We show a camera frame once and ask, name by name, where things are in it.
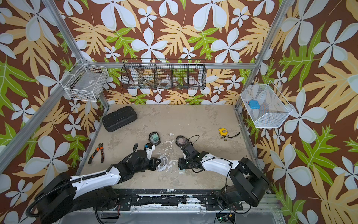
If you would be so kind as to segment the mint green charger plug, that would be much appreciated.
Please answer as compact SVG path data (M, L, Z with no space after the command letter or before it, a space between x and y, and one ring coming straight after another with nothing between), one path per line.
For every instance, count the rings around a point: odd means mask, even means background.
M155 134L153 134L152 136L151 136L151 138L152 138L152 141L153 142L158 142L159 141L159 136L155 133Z

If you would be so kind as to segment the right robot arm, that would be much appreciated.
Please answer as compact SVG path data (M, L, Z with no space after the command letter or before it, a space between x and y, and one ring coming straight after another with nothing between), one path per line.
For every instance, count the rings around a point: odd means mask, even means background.
M198 169L212 171L230 179L233 185L225 186L218 193L220 208L229 208L244 201L251 207L257 207L269 188L269 180L248 158L228 160L202 152L194 156L179 159L180 170Z

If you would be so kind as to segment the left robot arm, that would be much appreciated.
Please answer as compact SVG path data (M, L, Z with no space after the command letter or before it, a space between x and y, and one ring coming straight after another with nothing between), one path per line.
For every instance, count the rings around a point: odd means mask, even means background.
M132 179L136 173L155 171L161 164L161 159L152 157L154 149L150 143L141 150L135 144L128 156L106 170L80 176L59 174L35 197L25 211L26 216L52 224L73 211L115 207L118 196L114 185Z

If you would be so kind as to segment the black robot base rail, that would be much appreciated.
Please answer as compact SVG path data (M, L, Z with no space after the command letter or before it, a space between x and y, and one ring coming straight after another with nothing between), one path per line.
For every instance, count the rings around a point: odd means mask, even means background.
M228 196L219 189L115 189L117 199L100 211L134 211L140 207L155 210L219 211L223 208L243 210L241 195L228 189Z

